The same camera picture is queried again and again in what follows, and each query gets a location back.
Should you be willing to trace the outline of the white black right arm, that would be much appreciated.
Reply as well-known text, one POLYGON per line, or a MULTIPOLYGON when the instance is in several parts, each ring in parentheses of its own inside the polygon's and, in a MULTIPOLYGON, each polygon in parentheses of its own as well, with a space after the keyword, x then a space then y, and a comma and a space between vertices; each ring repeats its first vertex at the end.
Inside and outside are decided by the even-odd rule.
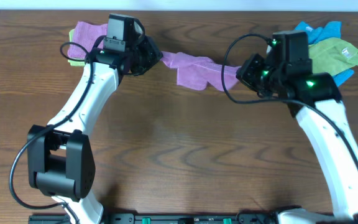
POLYGON ((307 55, 263 58, 253 54, 236 77, 261 95, 263 102, 288 105, 314 149, 329 188, 332 215, 291 208, 276 214, 277 223, 358 223, 358 146, 331 75, 313 73, 307 55))

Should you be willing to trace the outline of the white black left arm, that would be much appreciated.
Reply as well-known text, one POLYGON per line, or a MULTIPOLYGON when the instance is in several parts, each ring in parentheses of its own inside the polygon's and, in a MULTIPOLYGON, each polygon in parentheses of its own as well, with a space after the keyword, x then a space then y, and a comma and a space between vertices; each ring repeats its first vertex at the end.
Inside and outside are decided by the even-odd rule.
POLYGON ((143 75, 161 58, 151 37, 120 52, 114 40, 86 54, 82 77, 64 107, 46 126, 34 125, 27 140, 29 184, 53 198, 70 223, 100 223, 104 208, 94 196, 96 165, 90 136, 109 97, 124 75, 143 75))

